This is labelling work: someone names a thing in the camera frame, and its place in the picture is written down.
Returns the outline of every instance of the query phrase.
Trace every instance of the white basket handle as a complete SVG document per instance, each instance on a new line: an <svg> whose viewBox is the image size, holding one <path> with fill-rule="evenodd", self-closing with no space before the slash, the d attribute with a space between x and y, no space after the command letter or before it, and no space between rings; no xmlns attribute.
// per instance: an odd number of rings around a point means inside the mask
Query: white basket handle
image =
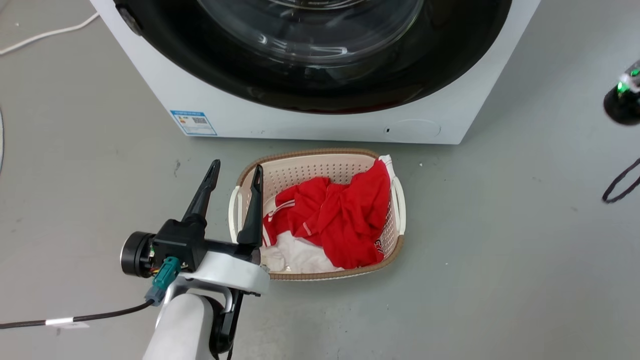
<svg viewBox="0 0 640 360"><path fill-rule="evenodd" d="M404 230L406 229L406 203L404 202L404 191L397 176L391 182L391 189L393 189L391 196L394 210L396 211L396 226L398 226L398 233L404 235Z"/></svg>
<svg viewBox="0 0 640 360"><path fill-rule="evenodd" d="M229 199L229 234L231 235L231 242L237 244L237 234L240 229L240 223L242 222L242 194L240 192L240 186L236 186L233 192L231 192L231 199ZM238 214L235 216L234 209L238 206Z"/></svg>

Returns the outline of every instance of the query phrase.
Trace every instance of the energy label sticker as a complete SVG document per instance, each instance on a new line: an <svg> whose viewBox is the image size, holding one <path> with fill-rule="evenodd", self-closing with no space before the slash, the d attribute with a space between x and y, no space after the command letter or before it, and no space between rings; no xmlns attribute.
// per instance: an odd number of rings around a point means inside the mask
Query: energy label sticker
<svg viewBox="0 0 640 360"><path fill-rule="evenodd" d="M171 110L171 114L178 125L189 135L218 135L204 113Z"/></svg>

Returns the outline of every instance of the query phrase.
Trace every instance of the perforated basket wall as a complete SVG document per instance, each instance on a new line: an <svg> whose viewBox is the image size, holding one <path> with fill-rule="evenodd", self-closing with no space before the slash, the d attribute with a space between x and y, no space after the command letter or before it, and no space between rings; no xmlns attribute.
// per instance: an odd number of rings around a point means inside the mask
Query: perforated basket wall
<svg viewBox="0 0 640 360"><path fill-rule="evenodd" d="M264 213L273 210L273 198L282 190L318 176L329 177L335 183L348 184L351 178L365 172L378 155L361 149L320 149L291 152L267 156L254 161L243 171L229 203L229 228L235 241L237 232L244 224L244 214L249 206L249 185L257 164L264 169ZM274 280L313 281L350 277L373 272L389 265L396 259L404 242L404 195L399 180L394 179L387 212L387 223L380 238L385 259L375 265L338 272L318 274L292 274L271 272Z"/></svg>

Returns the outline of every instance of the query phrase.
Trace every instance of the gray floor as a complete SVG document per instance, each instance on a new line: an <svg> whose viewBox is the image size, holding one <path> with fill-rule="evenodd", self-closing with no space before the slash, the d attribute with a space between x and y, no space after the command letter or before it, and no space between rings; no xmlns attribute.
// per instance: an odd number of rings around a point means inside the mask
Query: gray floor
<svg viewBox="0 0 640 360"><path fill-rule="evenodd" d="M83 0L13 0L0 47L92 13ZM394 157L403 253L371 275L272 283L245 302L235 359L637 358L640 192L613 206L600 196L640 156L640 127L601 105L640 58L638 18L637 0L543 0L454 147L187 138L101 20L4 56L0 320L140 303L148 281L121 273L122 242L180 216L214 158L207 233L228 240L228 197L249 162L357 145ZM2 331L1 357L139 359L156 314Z"/></svg>

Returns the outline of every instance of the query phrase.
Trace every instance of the red clothing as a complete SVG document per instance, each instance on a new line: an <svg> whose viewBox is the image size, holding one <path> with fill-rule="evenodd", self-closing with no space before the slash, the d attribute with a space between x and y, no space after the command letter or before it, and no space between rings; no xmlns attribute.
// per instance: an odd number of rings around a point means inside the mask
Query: red clothing
<svg viewBox="0 0 640 360"><path fill-rule="evenodd" d="M376 160L351 184L332 184L317 177L276 195L275 211L263 221L265 242L291 231L322 246L334 266L353 269L384 259L378 239L387 220L390 180L385 164Z"/></svg>

